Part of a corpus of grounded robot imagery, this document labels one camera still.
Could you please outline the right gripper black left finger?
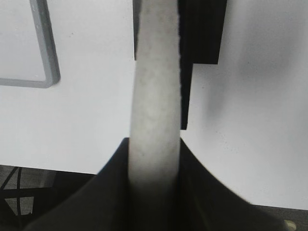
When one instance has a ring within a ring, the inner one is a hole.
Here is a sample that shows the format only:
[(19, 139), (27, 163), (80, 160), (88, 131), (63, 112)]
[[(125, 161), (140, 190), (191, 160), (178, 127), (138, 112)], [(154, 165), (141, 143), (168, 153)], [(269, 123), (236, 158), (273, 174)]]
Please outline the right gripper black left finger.
[(128, 138), (89, 182), (26, 231), (129, 231)]

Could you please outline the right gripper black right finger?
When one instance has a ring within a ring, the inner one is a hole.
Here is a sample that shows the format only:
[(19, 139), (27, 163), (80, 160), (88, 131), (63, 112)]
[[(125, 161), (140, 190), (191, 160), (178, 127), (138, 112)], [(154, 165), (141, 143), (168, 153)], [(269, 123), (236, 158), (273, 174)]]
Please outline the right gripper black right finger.
[(180, 142), (180, 231), (286, 231), (285, 221), (250, 204), (216, 179)]

